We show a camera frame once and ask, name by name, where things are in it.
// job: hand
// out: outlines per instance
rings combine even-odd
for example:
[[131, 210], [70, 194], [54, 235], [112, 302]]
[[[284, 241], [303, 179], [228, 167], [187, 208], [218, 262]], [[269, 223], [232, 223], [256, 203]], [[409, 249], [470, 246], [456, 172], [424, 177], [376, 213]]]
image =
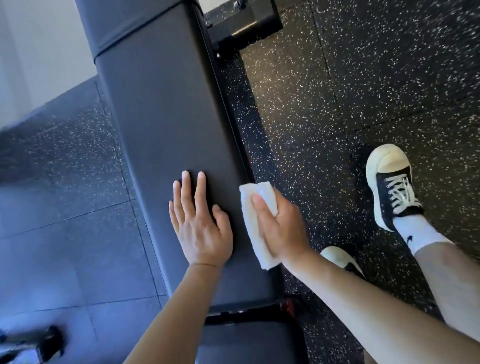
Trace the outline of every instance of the hand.
[[206, 199], [207, 178], [198, 174], [195, 205], [192, 200], [190, 173], [182, 173], [182, 181], [173, 183], [173, 201], [168, 204], [170, 219], [181, 248], [190, 266], [206, 265], [222, 268], [232, 255], [233, 232], [230, 219], [222, 209], [213, 206], [210, 216]]
[[305, 252], [311, 251], [311, 247], [298, 206], [283, 197], [276, 188], [275, 195], [278, 206], [276, 217], [257, 194], [252, 196], [253, 208], [270, 253], [279, 257], [284, 265], [292, 264]]

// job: white sole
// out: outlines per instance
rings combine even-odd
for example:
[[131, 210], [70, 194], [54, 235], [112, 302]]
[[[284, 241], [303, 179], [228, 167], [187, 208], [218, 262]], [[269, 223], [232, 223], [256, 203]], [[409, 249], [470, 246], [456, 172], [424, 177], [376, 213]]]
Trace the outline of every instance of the white sole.
[[351, 263], [363, 276], [365, 276], [355, 259], [353, 259], [352, 256], [348, 254], [345, 250], [337, 246], [329, 246], [323, 249], [320, 255], [342, 269], [345, 268], [349, 263]]
[[367, 175], [368, 186], [373, 192], [373, 212], [375, 214], [375, 222], [382, 229], [393, 232], [391, 229], [389, 229], [385, 225], [384, 219], [382, 217], [382, 210], [380, 209], [380, 197], [378, 195], [378, 186], [377, 186], [378, 165], [380, 164], [382, 159], [385, 158], [390, 153], [405, 154], [403, 150], [401, 150], [399, 147], [397, 147], [394, 144], [384, 144], [376, 148], [368, 157], [366, 175]]

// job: sneaker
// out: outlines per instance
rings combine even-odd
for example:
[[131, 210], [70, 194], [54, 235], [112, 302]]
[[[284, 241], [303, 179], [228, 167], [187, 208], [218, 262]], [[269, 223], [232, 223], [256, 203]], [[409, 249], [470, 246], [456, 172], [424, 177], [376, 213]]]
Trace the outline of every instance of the sneaker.
[[361, 271], [359, 265], [352, 258], [350, 254], [348, 254], [345, 250], [338, 248], [336, 246], [329, 246], [322, 250], [320, 253], [325, 259], [329, 260], [330, 262], [334, 263], [335, 265], [339, 266], [340, 268], [346, 270], [347, 272], [355, 274], [357, 277], [362, 278], [365, 280], [365, 276]]
[[412, 167], [399, 147], [385, 144], [376, 148], [368, 158], [366, 172], [375, 221], [382, 229], [394, 232], [394, 218], [424, 214], [413, 191]]

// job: gray floor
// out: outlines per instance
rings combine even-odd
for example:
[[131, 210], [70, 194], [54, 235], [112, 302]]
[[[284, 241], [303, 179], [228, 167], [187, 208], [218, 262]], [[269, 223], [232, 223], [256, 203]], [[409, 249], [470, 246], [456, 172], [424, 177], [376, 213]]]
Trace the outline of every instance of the gray floor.
[[[372, 283], [440, 317], [407, 247], [376, 227], [363, 169], [376, 146], [402, 147], [433, 224], [480, 258], [478, 5], [277, 4], [284, 29], [222, 63], [256, 178], [301, 207], [315, 249], [343, 247]], [[101, 95], [92, 79], [0, 134], [0, 329], [62, 326], [59, 363], [121, 363], [166, 301]], [[352, 334], [284, 273], [309, 304], [311, 362], [361, 362]]]

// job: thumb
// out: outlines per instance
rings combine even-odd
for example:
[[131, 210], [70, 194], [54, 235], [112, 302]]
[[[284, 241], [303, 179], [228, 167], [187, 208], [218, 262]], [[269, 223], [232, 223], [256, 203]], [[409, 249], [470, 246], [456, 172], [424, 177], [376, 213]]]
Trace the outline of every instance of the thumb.
[[219, 205], [214, 205], [212, 208], [213, 217], [216, 220], [216, 225], [220, 231], [220, 235], [225, 238], [233, 238], [232, 226], [230, 225], [230, 218], [228, 214], [223, 211]]
[[263, 198], [258, 194], [252, 195], [252, 204], [255, 212], [258, 215], [258, 220], [261, 226], [264, 228], [264, 231], [268, 231], [270, 227], [278, 225], [275, 217], [272, 215], [272, 212], [267, 206], [267, 203]]

